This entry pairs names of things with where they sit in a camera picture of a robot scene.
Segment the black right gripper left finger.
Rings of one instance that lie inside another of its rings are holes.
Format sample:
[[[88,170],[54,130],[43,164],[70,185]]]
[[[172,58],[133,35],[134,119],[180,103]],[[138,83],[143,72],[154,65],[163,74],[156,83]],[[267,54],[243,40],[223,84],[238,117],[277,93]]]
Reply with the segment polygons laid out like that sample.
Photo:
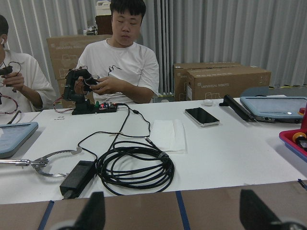
[[[106,222],[104,192],[93,192],[73,224],[54,225],[55,230],[103,230]]]

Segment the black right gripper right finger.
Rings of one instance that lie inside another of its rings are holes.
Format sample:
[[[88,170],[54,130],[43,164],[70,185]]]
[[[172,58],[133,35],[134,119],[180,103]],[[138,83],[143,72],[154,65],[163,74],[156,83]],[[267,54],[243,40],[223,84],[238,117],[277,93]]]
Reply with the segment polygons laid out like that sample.
[[[250,189],[240,191],[239,219],[246,230],[305,230],[304,224],[295,221],[282,221]]]

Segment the small black robot arm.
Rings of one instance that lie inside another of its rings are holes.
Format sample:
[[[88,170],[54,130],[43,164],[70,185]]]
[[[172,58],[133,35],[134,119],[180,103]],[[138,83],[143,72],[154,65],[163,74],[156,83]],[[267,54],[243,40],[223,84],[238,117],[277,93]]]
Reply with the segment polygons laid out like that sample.
[[[62,98],[66,101],[75,102],[75,110],[73,114],[91,114],[98,112],[112,112],[117,109],[117,104],[100,108],[92,104],[85,98],[83,93],[76,93],[75,83],[82,78],[84,90],[90,91],[92,85],[97,85],[98,81],[86,69],[71,69],[66,75],[66,84]],[[152,141],[148,141],[148,147],[139,144],[137,147],[120,148],[121,152],[126,151],[128,154],[142,153],[143,151],[151,155],[151,160],[157,160],[161,163],[158,172],[150,175],[137,189],[150,189],[158,187],[160,191],[164,191],[172,182],[175,167],[169,156],[160,150]],[[85,188],[88,181],[96,173],[98,167],[94,165],[92,169],[87,170],[89,176],[82,176],[81,172],[70,174],[60,186],[60,191],[64,198],[76,198]],[[240,191],[240,208],[239,215],[243,227],[247,230],[305,230],[306,226],[295,221],[281,221],[273,211],[259,198],[259,196],[251,189],[242,189]]]

